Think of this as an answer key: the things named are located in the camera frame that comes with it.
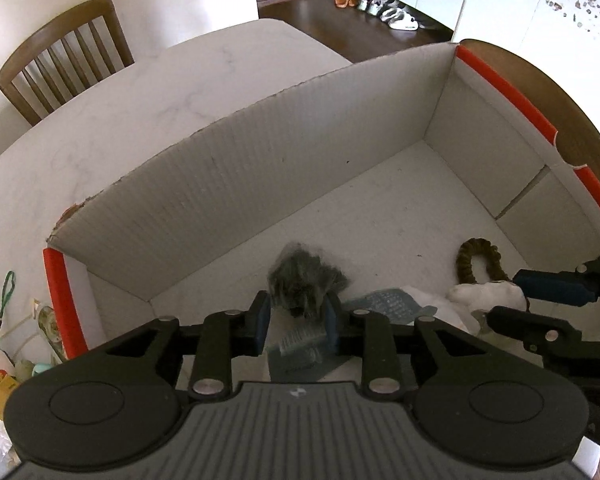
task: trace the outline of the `rope toy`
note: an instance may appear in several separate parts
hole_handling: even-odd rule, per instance
[[[460,246],[456,257],[456,274],[459,283],[477,283],[472,267],[474,256],[483,256],[487,260],[487,274],[492,282],[509,282],[507,273],[502,270],[502,256],[498,248],[484,238],[471,238]]]

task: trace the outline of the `gray fluffy toy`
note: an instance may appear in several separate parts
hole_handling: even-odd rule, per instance
[[[343,291],[349,280],[337,267],[325,264],[300,244],[287,246],[269,273],[269,291],[274,304],[292,316],[321,319],[327,292]]]

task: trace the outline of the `white cardboard box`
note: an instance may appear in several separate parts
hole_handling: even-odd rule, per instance
[[[407,284],[444,294],[472,237],[498,246],[510,276],[573,269],[600,254],[600,192],[589,192],[592,173],[560,158],[555,136],[528,100],[455,44],[286,89],[62,217],[45,257],[55,261],[46,267],[63,338],[79,354],[103,333],[98,324],[111,338],[155,315],[192,324],[246,309],[289,241],[337,256],[352,278],[344,299]],[[90,279],[81,270],[72,281],[73,260]],[[91,296],[80,292],[90,285]],[[96,308],[79,299],[94,295]],[[554,311],[586,333],[600,327],[600,301],[538,305]],[[269,341],[289,326],[275,312]],[[263,358],[234,360],[234,380],[266,378]]]

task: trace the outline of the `marble tabletop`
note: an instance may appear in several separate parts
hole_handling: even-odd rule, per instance
[[[50,301],[42,249],[67,208],[214,121],[348,64],[283,22],[257,20],[138,60],[29,130],[0,156],[0,292],[8,270],[17,277],[3,330],[32,298]],[[35,338],[21,357],[45,361],[48,351]]]

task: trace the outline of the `wooden chair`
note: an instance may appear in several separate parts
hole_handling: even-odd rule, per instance
[[[99,17],[103,17],[104,22],[107,25],[107,29],[113,40],[113,45],[118,51],[122,64],[124,66],[133,64],[134,58],[131,56],[128,44],[126,44],[125,36],[120,27],[118,17],[116,16],[116,9],[113,6],[113,2],[111,0],[89,0],[88,2],[81,3],[78,6],[63,12],[59,16],[56,16],[42,28],[37,30],[21,44],[13,54],[11,54],[9,59],[0,69],[0,90],[24,118],[29,121],[31,126],[39,123],[42,120],[42,117],[33,109],[31,104],[29,104],[27,99],[14,85],[13,81],[17,78],[18,74],[24,76],[24,79],[33,91],[33,94],[48,113],[52,113],[54,107],[38,84],[42,84],[42,80],[44,80],[48,90],[58,101],[58,106],[56,108],[66,103],[67,99],[65,96],[70,94],[71,97],[75,97],[82,91],[72,80],[67,72],[67,68],[63,65],[61,59],[54,50],[52,45],[55,42],[60,41],[62,43],[68,62],[80,79],[84,89],[89,88],[91,83],[84,70],[84,64],[78,61],[76,53],[67,41],[71,32],[75,35],[75,39],[80,46],[84,59],[97,81],[102,81],[104,77],[115,73],[116,69],[111,57],[93,23],[93,21]],[[105,74],[104,76],[96,63],[93,54],[89,50],[84,37],[80,33],[80,30],[78,30],[79,27],[87,24],[104,65],[109,71],[109,74]],[[53,65],[55,66],[57,76],[59,76],[59,79],[61,79],[62,83],[66,86],[64,95],[58,86],[58,77],[56,76],[56,78],[53,78],[48,68],[45,66],[45,60],[42,56],[45,50],[48,52]],[[33,63],[35,63],[42,79],[40,79],[33,70]]]

